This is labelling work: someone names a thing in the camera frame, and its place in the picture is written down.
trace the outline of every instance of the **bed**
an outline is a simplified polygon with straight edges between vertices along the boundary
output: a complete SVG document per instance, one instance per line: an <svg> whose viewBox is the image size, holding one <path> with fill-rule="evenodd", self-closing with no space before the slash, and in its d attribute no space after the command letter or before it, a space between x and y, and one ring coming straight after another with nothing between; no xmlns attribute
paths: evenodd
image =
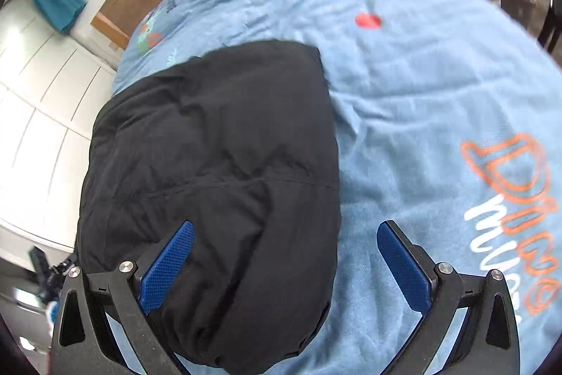
<svg viewBox="0 0 562 375"><path fill-rule="evenodd" d="M303 354L268 374L380 373L397 353L419 314L378 252L386 219L460 272L504 272L521 373L533 373L562 331L557 65L487 0L162 0L130 36L113 91L267 39L320 50L342 202L328 319ZM462 320L458 312L428 373L443 366ZM220 371L185 364L194 375Z"/></svg>

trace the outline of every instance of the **black jacket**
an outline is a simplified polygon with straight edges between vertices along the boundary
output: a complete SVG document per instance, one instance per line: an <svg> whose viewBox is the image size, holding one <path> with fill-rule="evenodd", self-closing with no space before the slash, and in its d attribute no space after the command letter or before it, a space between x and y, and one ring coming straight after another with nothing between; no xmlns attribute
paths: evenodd
<svg viewBox="0 0 562 375"><path fill-rule="evenodd" d="M270 41L193 58L100 111L82 267L113 270L191 221L193 248L150 321L192 362L262 373L298 355L328 313L338 175L318 50Z"/></svg>

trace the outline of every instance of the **textured blue pad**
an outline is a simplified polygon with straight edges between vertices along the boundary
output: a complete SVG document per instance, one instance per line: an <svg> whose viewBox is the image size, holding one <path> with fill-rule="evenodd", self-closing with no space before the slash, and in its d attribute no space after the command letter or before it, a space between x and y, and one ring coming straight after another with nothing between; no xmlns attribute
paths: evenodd
<svg viewBox="0 0 562 375"><path fill-rule="evenodd" d="M185 221L142 278L138 301L145 315L162 305L189 256L194 239L195 228L192 223Z"/></svg>
<svg viewBox="0 0 562 375"><path fill-rule="evenodd" d="M431 308L431 284L385 222L377 231L377 245L410 308L425 316Z"/></svg>

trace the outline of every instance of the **silver bolt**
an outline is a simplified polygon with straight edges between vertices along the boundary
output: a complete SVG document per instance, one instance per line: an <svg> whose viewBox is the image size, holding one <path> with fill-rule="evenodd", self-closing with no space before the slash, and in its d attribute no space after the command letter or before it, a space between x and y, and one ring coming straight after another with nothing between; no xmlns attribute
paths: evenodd
<svg viewBox="0 0 562 375"><path fill-rule="evenodd" d="M453 266L450 265L449 263L439 263L437 268L439 269L439 272L441 272L442 274L449 275L450 273L453 272Z"/></svg>
<svg viewBox="0 0 562 375"><path fill-rule="evenodd" d="M123 261L119 266L119 270L121 270L124 274L133 270L135 265L131 261Z"/></svg>
<svg viewBox="0 0 562 375"><path fill-rule="evenodd" d="M68 276L70 278L76 278L78 275L80 275L80 272L81 272L80 267L73 267L68 271Z"/></svg>
<svg viewBox="0 0 562 375"><path fill-rule="evenodd" d="M504 274L502 274L501 271L499 271L497 269L493 269L492 270L492 278L494 280L502 281L504 279Z"/></svg>

